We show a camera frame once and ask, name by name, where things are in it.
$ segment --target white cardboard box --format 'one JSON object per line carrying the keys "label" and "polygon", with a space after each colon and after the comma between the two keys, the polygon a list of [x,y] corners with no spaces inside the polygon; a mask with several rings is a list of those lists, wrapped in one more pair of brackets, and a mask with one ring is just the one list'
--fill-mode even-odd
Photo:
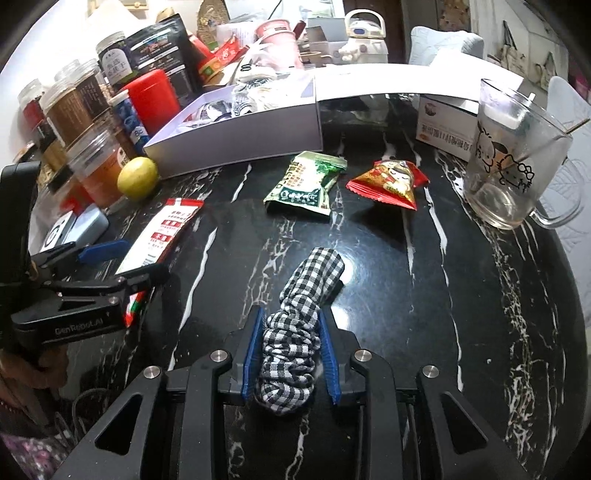
{"label": "white cardboard box", "polygon": [[422,93],[478,100],[480,92],[478,78],[458,76],[453,66],[442,68],[436,75],[431,67],[388,63],[332,66],[312,72],[314,82],[297,105],[250,113],[176,133],[178,125],[200,105],[227,99],[233,87],[205,93],[150,140],[145,146],[146,153],[158,164],[161,176],[166,179],[240,161],[304,150],[321,151],[317,102],[380,93]]}
{"label": "white cardboard box", "polygon": [[477,129],[477,115],[478,102],[421,95],[417,140],[468,161]]}
{"label": "white cardboard box", "polygon": [[468,161],[478,129],[480,81],[494,80],[517,91],[523,78],[456,50],[440,50],[429,68],[435,76],[454,70],[466,91],[453,96],[421,95],[416,138]]}

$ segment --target open white box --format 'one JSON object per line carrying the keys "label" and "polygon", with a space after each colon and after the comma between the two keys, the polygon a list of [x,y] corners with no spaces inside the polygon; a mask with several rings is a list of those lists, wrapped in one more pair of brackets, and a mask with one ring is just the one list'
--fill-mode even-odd
{"label": "open white box", "polygon": [[[145,146],[163,178],[230,163],[278,157],[304,150],[321,151],[322,130],[318,102],[381,93],[427,93],[478,101],[480,78],[490,78],[490,67],[521,78],[484,61],[457,53],[459,60],[444,67],[404,64],[343,65],[316,69],[314,80],[296,105],[231,118],[177,134],[177,127],[201,105],[229,99],[232,86],[205,93],[175,116]],[[470,75],[457,64],[470,63]],[[482,62],[482,77],[473,65]]]}

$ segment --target mug handle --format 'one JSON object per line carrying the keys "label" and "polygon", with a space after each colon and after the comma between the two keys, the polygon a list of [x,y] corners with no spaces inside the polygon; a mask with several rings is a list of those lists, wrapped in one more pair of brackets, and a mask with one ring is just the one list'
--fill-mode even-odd
{"label": "mug handle", "polygon": [[585,198],[585,180],[581,175],[579,169],[574,165],[572,161],[568,161],[567,159],[567,161],[565,161],[565,163],[563,164],[563,167],[570,170],[573,178],[576,180],[577,200],[569,210],[564,212],[562,215],[558,215],[557,217],[553,218],[550,218],[544,215],[543,213],[540,213],[537,209],[534,209],[530,213],[530,217],[532,217],[534,222],[536,222],[543,228],[554,229],[558,228],[559,226],[566,225],[583,211]]}

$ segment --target red and white packet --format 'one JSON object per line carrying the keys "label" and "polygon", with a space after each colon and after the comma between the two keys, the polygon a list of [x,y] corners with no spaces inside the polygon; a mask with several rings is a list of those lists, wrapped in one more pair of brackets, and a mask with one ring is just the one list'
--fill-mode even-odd
{"label": "red and white packet", "polygon": [[[168,199],[129,249],[115,275],[163,261],[174,238],[202,206],[202,200]],[[140,291],[129,298],[125,310],[127,327],[133,323],[147,293]]]}

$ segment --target white kettle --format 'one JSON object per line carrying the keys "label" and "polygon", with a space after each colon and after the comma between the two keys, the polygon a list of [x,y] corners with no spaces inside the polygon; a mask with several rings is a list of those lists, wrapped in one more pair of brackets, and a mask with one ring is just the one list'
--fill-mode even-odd
{"label": "white kettle", "polygon": [[[353,18],[359,13],[368,13],[378,19],[378,23]],[[388,47],[384,18],[371,10],[359,9],[345,16],[345,28],[349,41],[339,49],[346,63],[388,63]]]}

